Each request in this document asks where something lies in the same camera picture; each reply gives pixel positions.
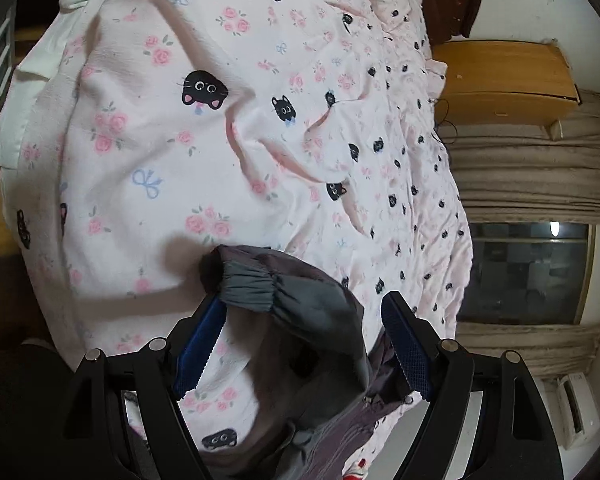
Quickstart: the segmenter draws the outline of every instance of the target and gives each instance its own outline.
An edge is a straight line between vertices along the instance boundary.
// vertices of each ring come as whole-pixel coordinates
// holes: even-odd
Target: beige curtain
[[[600,224],[600,94],[582,101],[558,140],[539,126],[440,128],[470,221]]]
[[[500,357],[516,350],[539,379],[587,372],[600,343],[600,325],[493,325],[459,322],[456,340],[469,352]]]

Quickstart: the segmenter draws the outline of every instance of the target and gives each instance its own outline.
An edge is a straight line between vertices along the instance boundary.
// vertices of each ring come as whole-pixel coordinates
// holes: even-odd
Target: pink floral bedsheet
[[[368,349],[389,290],[454,334],[472,249],[434,133],[446,67],[430,59],[420,4],[89,1],[32,111],[8,213],[72,367],[189,316],[203,296],[196,264],[216,244],[328,272],[364,305]],[[237,446],[205,455],[228,472],[278,427],[292,389],[275,376],[268,397],[254,388],[254,367],[275,369],[268,331],[231,311],[180,404],[201,449],[236,429]],[[366,470],[405,409],[346,469]]]

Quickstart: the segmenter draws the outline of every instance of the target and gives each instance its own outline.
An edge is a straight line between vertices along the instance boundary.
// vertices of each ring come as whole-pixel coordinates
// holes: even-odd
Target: wooden dresser
[[[580,102],[552,44],[451,41],[436,46],[433,57],[448,65],[436,122],[550,126]]]

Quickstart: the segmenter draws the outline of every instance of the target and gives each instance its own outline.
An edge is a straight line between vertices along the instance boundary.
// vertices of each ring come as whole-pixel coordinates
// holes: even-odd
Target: screw
[[[458,342],[453,339],[443,339],[442,343],[440,343],[440,346],[442,346],[442,348],[447,352],[455,352],[460,347]]]
[[[504,357],[507,358],[507,361],[510,363],[519,363],[520,362],[520,354],[518,352],[514,352],[513,350],[509,350],[504,354]]]
[[[97,348],[92,348],[84,355],[84,358],[87,359],[87,361],[97,361],[98,357],[100,357],[100,350]]]
[[[149,348],[151,350],[153,350],[154,352],[157,352],[158,350],[162,350],[165,346],[167,346],[167,342],[161,337],[157,337],[157,338],[151,339],[151,341],[149,341]]]

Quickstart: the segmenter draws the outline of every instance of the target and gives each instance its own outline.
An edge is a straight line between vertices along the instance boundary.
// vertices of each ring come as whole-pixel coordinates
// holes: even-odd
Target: cable
[[[446,103],[446,112],[445,112],[444,117],[442,117],[442,120],[433,127],[433,131],[435,133],[433,135],[433,138],[436,139],[437,142],[439,142],[440,144],[442,144],[443,146],[446,147],[446,146],[450,146],[454,142],[456,142],[456,139],[458,138],[459,133],[458,133],[458,128],[456,127],[456,125],[446,119],[446,116],[449,115],[449,108],[450,108],[449,101],[447,101],[446,99],[438,99],[438,100],[436,100],[436,104],[438,104],[440,101],[444,101]],[[444,123],[451,124],[451,126],[453,126],[454,130],[456,131],[456,136],[454,137],[452,142],[445,142],[444,140],[440,139],[440,136],[438,135],[438,129]]]

